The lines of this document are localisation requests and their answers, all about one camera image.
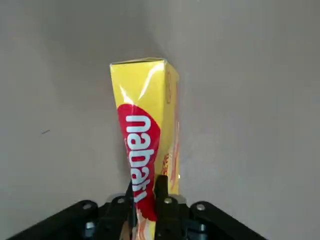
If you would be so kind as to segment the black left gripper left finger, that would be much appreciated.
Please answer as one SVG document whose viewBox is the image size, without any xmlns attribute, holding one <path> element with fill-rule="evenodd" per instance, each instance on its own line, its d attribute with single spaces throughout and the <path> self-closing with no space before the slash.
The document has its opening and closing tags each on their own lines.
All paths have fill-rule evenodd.
<svg viewBox="0 0 320 240">
<path fill-rule="evenodd" d="M 81 200 L 9 237 L 10 240 L 132 240 L 134 216 L 132 184 L 125 193 L 111 195 L 98 206 Z"/>
</svg>

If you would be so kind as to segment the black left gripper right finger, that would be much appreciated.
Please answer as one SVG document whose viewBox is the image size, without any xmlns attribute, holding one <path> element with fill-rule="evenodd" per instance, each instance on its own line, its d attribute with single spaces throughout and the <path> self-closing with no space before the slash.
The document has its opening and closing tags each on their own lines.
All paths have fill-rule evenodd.
<svg viewBox="0 0 320 240">
<path fill-rule="evenodd" d="M 180 194 L 169 193 L 168 177 L 155 186 L 156 240 L 263 240 L 264 237 L 207 201 L 188 206 Z"/>
</svg>

